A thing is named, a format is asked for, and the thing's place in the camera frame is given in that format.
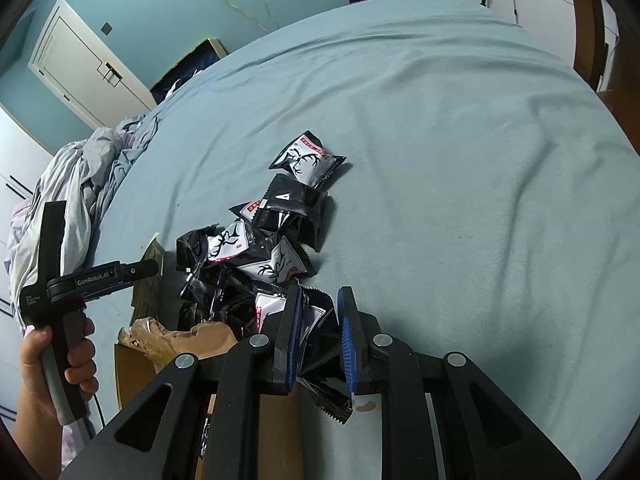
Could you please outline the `person left hand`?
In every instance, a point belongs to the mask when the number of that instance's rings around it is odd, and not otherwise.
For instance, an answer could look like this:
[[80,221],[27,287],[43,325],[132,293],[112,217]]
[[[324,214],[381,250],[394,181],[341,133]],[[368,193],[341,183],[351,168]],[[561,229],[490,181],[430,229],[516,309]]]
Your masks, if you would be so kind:
[[[84,338],[68,352],[68,367],[64,373],[66,382],[78,387],[86,401],[90,400],[99,389],[99,382],[96,379],[96,362],[93,359],[96,355],[96,347],[89,339],[93,333],[94,324],[90,318],[86,318]],[[32,402],[40,413],[56,419],[55,408],[40,363],[40,353],[47,348],[51,339],[52,330],[49,326],[34,328],[28,332],[22,341],[18,362],[23,381],[21,398]]]

